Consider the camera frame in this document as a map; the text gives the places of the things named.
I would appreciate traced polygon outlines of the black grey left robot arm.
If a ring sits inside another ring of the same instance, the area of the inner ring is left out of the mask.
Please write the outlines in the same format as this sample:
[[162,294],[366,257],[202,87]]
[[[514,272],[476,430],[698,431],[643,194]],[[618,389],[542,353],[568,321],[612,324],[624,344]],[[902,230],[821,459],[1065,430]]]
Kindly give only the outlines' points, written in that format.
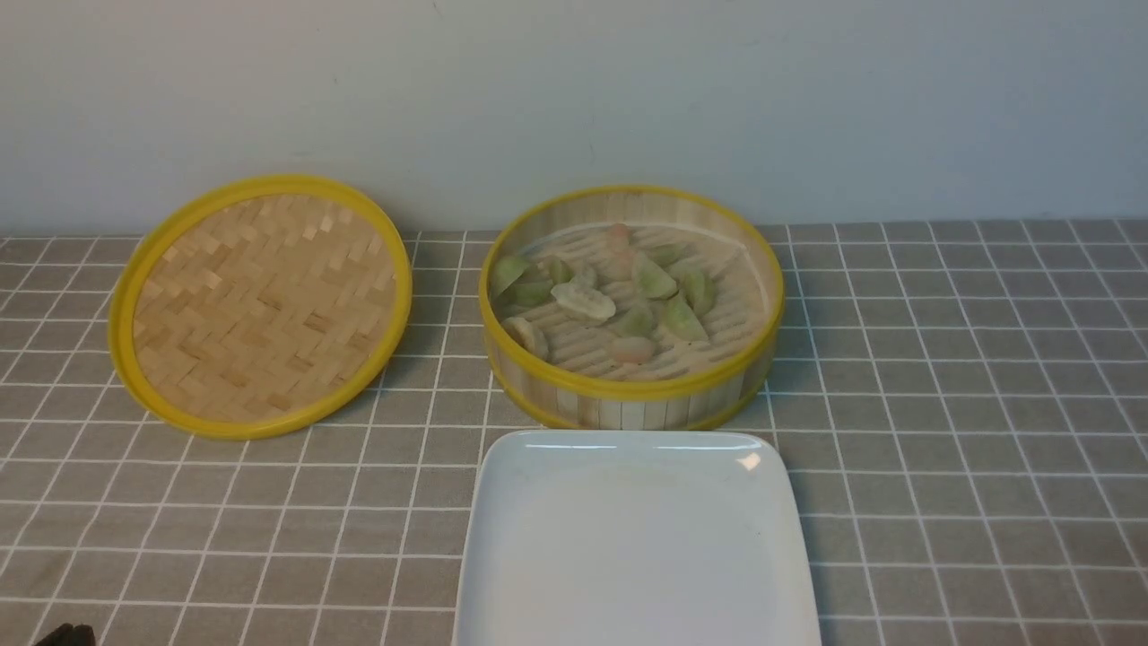
[[87,624],[62,623],[34,646],[96,646],[96,635]]

